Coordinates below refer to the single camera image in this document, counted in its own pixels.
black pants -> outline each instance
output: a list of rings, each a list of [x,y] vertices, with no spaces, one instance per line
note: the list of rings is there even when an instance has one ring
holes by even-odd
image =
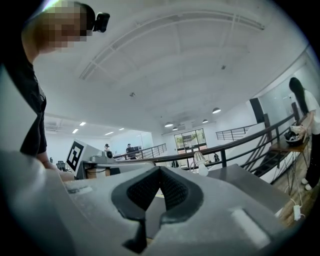
[[[314,188],[320,179],[320,134],[312,134],[311,156],[310,165],[306,171],[305,179],[309,182],[309,185]]]

long black hair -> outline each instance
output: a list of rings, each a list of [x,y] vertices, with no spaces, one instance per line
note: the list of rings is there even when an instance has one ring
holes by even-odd
[[[289,82],[290,90],[294,93],[296,101],[304,115],[309,113],[308,106],[305,99],[305,88],[302,86],[299,79],[292,77]]]

black t-shirt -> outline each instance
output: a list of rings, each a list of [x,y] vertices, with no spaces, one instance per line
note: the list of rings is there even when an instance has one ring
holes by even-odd
[[[46,96],[38,84],[33,65],[25,54],[21,33],[8,39],[3,63],[15,86],[30,105],[37,117],[27,133],[20,151],[30,156],[47,151],[44,115],[47,105]]]

wooden floor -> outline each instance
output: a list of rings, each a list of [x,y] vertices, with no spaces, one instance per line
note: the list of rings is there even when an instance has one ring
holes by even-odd
[[[304,150],[304,154],[307,158],[307,160],[309,159],[307,157],[308,152],[311,152],[311,144],[308,144],[309,146],[309,151],[307,150],[307,148],[305,148]],[[298,191],[298,186],[299,186],[299,190],[300,190],[300,194],[301,194],[301,198],[302,198],[302,207],[300,209],[301,213],[304,214],[306,217],[309,215],[311,209],[314,206],[314,203],[317,199],[318,193],[319,193],[319,189],[320,189],[320,184],[318,183],[318,185],[316,187],[314,187],[311,191],[307,191],[305,190],[305,186],[301,183],[302,178],[304,178],[306,176],[307,173],[307,166],[306,166],[306,162],[304,160],[304,157],[302,154],[300,154],[298,156],[297,162],[296,162],[296,171],[295,171],[295,175],[296,175],[296,179],[294,179],[294,183],[293,183],[293,188],[292,188],[292,192],[290,197],[295,201],[295,203],[297,205],[301,206],[301,200],[300,200],[300,195],[299,195],[299,191]],[[277,179],[273,186],[275,186],[276,188],[278,188],[279,190],[285,192],[288,194],[288,178],[287,178],[287,174],[283,174],[279,179]],[[293,201],[290,200],[290,202],[288,202],[280,216],[279,219],[281,220],[281,222],[286,226],[286,227],[293,227],[294,225],[296,225],[297,223],[303,221],[304,217],[302,216],[301,219],[299,221],[295,221],[294,220],[294,211],[293,211],[293,207],[295,205],[295,203]]]

ceiling light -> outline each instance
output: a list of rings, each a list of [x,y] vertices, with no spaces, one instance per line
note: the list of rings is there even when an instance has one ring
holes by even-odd
[[[170,126],[173,126],[173,125],[174,125],[173,123],[167,122],[164,127],[170,127]]]
[[[220,112],[220,111],[221,111],[220,108],[215,107],[215,108],[212,110],[212,114],[218,113],[218,112]]]

